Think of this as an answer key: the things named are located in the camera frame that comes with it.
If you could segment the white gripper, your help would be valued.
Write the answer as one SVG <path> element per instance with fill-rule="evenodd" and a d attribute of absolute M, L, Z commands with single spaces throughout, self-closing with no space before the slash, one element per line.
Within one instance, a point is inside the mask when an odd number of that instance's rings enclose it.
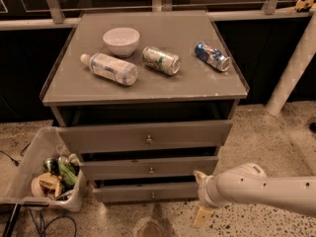
<path fill-rule="evenodd" d="M 199 170 L 194 170 L 194 176 L 198 185 L 198 199 L 203 206 L 197 206 L 192 228 L 199 229 L 208 222 L 213 215 L 212 209 L 219 208 L 219 204 L 211 197 L 209 191 L 211 185 L 213 184 L 213 176 L 208 176 Z"/>

